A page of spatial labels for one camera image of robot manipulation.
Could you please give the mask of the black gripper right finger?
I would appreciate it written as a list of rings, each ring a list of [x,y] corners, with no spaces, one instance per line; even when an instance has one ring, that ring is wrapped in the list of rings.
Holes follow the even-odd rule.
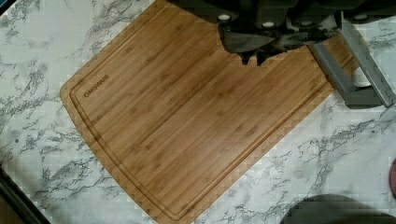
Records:
[[[337,35],[339,32],[340,21],[336,18],[326,18],[314,27],[303,27],[298,32],[282,35],[269,44],[257,49],[255,52],[257,65],[261,66],[267,59],[289,50],[323,42]]]

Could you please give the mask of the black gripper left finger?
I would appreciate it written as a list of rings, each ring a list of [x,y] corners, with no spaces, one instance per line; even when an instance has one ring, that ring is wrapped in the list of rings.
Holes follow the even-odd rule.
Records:
[[[218,32],[223,48],[231,54],[237,54],[243,65],[247,65],[252,57],[256,58],[257,65],[262,65],[269,57],[263,48],[275,40],[265,35],[233,31],[224,25],[218,26]]]

